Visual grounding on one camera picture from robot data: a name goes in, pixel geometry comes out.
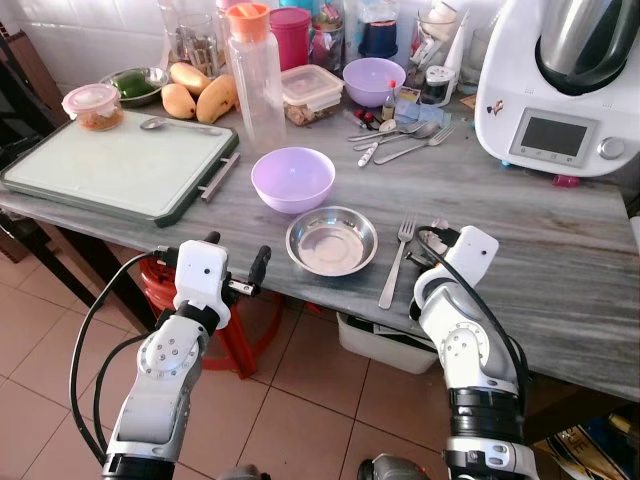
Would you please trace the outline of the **long steel fork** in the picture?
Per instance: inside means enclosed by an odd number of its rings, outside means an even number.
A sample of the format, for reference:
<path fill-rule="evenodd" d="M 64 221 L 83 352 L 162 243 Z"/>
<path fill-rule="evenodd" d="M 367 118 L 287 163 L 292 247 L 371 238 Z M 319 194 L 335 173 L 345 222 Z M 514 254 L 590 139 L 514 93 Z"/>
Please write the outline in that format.
<path fill-rule="evenodd" d="M 399 278 L 399 270 L 401 270 L 401 264 L 404 256 L 404 251 L 408 244 L 413 241 L 413 233 L 415 233 L 415 218 L 413 215 L 404 215 L 404 219 L 399 225 L 397 230 L 398 247 L 396 256 L 393 257 L 392 265 L 385 279 L 384 287 L 381 289 L 381 294 L 378 301 L 378 307 L 383 310 L 389 310 L 393 305 L 394 294 L 396 294 L 396 285 Z"/>

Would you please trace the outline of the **shallow steel dish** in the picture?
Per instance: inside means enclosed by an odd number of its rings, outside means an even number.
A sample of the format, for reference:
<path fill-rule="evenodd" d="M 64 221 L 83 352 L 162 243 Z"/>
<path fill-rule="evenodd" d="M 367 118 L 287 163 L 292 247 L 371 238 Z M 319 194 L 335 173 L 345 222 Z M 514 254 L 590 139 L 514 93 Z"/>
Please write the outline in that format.
<path fill-rule="evenodd" d="M 285 229 L 285 251 L 291 259 L 321 276 L 357 273 L 374 259 L 378 246 L 374 224 L 349 207 L 317 207 Z"/>

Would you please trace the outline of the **short steel fork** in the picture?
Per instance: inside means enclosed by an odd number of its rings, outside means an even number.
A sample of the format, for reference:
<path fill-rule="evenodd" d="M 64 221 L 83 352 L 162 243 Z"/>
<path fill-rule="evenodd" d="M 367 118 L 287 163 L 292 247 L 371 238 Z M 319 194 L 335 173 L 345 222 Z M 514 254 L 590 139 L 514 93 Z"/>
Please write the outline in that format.
<path fill-rule="evenodd" d="M 412 154 L 412 152 L 416 152 L 422 150 L 422 148 L 430 148 L 442 145 L 442 143 L 447 140 L 451 134 L 456 131 L 457 125 L 448 125 L 448 127 L 440 129 L 440 131 L 436 132 L 434 136 L 431 136 L 428 141 L 425 143 L 421 143 L 421 145 L 413 146 L 411 148 L 406 148 L 406 150 L 396 152 L 396 154 L 388 155 L 385 157 L 379 157 L 372 161 L 375 165 L 383 165 L 390 163 L 390 161 L 398 159 L 398 157 L 403 157 L 404 155 Z"/>

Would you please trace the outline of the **white green-rimmed cutting board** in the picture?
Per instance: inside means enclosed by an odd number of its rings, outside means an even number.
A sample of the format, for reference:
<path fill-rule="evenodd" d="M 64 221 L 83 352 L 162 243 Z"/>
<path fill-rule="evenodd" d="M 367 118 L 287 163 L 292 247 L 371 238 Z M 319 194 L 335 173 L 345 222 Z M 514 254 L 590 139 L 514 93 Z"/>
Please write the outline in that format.
<path fill-rule="evenodd" d="M 192 123 L 173 120 L 146 131 L 147 119 L 145 113 L 125 111 L 122 124 L 109 131 L 64 125 L 0 170 L 0 184 L 111 218 L 169 227 L 239 140 L 232 129 L 198 133 Z"/>

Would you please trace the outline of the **steel spoon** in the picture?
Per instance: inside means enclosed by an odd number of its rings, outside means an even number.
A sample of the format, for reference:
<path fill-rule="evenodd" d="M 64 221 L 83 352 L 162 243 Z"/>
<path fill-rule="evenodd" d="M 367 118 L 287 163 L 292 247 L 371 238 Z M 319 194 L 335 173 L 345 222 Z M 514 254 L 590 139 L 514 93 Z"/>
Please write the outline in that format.
<path fill-rule="evenodd" d="M 160 118 L 160 116 L 152 116 L 140 124 L 143 131 L 159 131 L 161 128 L 175 127 L 187 129 L 187 131 L 195 131 L 201 134 L 210 134 L 210 136 L 219 136 L 221 129 L 209 127 L 209 125 L 201 125 L 191 122 L 177 122 L 173 119 Z"/>

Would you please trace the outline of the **steel tablespoon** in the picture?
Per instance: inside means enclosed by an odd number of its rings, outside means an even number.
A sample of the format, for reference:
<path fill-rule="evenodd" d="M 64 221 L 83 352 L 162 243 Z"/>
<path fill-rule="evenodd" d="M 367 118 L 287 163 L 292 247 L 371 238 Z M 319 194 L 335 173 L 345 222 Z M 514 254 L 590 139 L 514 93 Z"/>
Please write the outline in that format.
<path fill-rule="evenodd" d="M 402 125 L 402 127 L 390 129 L 390 131 L 349 137 L 348 141 L 374 140 L 374 138 L 394 136 L 394 134 L 410 134 L 410 136 L 412 134 L 431 134 L 438 131 L 439 128 L 440 124 L 438 122 L 420 122 L 412 125 Z"/>

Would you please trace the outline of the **yellow mango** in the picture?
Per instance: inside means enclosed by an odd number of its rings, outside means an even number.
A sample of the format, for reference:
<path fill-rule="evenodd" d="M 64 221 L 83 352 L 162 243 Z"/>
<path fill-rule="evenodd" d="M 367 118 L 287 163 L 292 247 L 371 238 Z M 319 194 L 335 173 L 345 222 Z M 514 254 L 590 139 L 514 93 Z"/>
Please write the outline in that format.
<path fill-rule="evenodd" d="M 197 122 L 215 123 L 220 116 L 237 106 L 238 102 L 236 77 L 233 74 L 221 74 L 198 95 L 195 110 Z"/>
<path fill-rule="evenodd" d="M 175 61 L 175 63 L 170 64 L 169 74 L 173 83 L 186 87 L 196 97 L 200 96 L 212 83 L 211 79 L 202 70 L 192 67 L 191 64 L 184 63 L 184 61 Z"/>
<path fill-rule="evenodd" d="M 195 97 L 183 84 L 165 84 L 160 90 L 160 96 L 166 113 L 172 118 L 179 120 L 196 118 L 197 106 Z"/>

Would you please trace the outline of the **clear bottle with orange cap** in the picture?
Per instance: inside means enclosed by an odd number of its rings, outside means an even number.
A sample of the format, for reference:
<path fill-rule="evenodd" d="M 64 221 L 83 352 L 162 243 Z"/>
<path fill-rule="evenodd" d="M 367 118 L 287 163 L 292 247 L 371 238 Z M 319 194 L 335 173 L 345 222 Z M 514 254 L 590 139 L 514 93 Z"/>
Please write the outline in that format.
<path fill-rule="evenodd" d="M 282 67 L 269 13 L 269 6 L 261 3 L 238 3 L 227 9 L 228 61 L 237 83 L 243 137 L 256 154 L 285 146 Z"/>

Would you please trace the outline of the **clear square lidded food box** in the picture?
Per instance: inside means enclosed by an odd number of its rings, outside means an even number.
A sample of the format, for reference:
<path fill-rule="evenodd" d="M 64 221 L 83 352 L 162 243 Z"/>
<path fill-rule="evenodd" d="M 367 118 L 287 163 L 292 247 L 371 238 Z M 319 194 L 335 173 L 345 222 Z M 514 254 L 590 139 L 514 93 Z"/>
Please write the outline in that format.
<path fill-rule="evenodd" d="M 340 110 L 346 83 L 319 65 L 282 72 L 285 116 L 294 125 L 308 125 Z"/>

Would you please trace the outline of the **small pink-lidded food tub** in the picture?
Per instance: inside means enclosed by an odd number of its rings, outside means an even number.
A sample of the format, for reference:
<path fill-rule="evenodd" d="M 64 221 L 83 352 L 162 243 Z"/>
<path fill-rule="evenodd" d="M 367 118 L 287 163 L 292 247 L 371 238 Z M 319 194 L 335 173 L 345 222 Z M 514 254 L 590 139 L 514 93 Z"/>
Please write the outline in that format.
<path fill-rule="evenodd" d="M 122 124 L 120 92 L 111 84 L 86 84 L 64 96 L 61 106 L 70 119 L 87 131 L 109 131 Z"/>

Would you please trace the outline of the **white slim bottle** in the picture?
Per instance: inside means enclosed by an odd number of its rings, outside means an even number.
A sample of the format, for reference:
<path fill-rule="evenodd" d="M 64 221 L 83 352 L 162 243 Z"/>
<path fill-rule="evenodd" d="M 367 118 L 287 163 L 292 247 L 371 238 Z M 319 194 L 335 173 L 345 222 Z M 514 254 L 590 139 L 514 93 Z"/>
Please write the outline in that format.
<path fill-rule="evenodd" d="M 451 49 L 448 51 L 447 59 L 443 67 L 451 70 L 452 77 L 449 78 L 447 91 L 445 91 L 444 102 L 449 102 L 452 99 L 454 91 L 456 91 L 457 84 L 460 83 L 461 67 L 463 59 L 465 59 L 465 50 L 470 40 L 470 29 L 468 29 L 468 23 L 470 23 L 470 14 L 465 14 L 458 20 L 458 27 L 451 42 Z"/>

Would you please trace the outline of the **glass jar with brown contents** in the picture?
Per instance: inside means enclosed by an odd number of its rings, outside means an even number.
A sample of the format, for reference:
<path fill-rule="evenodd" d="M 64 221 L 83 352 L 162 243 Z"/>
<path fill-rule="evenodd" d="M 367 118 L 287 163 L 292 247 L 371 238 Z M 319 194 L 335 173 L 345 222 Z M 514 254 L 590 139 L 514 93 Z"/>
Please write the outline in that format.
<path fill-rule="evenodd" d="M 214 79 L 224 67 L 214 0 L 157 0 L 165 26 L 168 63 L 192 65 Z"/>

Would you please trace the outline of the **white kitchen food processor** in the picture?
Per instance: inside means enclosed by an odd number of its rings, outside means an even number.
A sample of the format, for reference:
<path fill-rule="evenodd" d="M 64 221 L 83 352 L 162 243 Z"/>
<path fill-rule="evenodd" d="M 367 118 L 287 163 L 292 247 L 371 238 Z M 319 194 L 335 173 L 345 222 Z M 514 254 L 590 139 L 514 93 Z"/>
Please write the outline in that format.
<path fill-rule="evenodd" d="M 503 163 L 600 177 L 640 152 L 640 0 L 506 0 L 477 87 Z"/>

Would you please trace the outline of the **magenta plastic canister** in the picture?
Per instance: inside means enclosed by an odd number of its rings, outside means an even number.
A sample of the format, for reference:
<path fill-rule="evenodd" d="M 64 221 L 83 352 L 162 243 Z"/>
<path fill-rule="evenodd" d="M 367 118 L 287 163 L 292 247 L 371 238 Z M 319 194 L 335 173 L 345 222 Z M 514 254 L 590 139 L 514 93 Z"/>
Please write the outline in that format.
<path fill-rule="evenodd" d="M 279 47 L 280 69 L 289 70 L 308 63 L 311 15 L 300 6 L 283 6 L 271 9 L 270 31 L 274 33 Z"/>

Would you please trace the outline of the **dark wooden chair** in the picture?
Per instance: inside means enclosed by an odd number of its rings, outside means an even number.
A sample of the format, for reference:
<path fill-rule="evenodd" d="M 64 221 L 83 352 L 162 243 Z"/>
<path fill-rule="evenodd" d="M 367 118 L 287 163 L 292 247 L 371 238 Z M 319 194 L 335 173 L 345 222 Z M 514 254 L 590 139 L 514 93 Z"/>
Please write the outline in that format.
<path fill-rule="evenodd" d="M 0 23 L 0 172 L 20 155 L 55 131 L 47 106 L 32 90 L 32 84 L 10 46 L 10 36 Z M 22 227 L 15 212 L 0 207 L 0 230 L 13 238 L 41 262 L 52 259 L 49 236 L 37 227 Z"/>

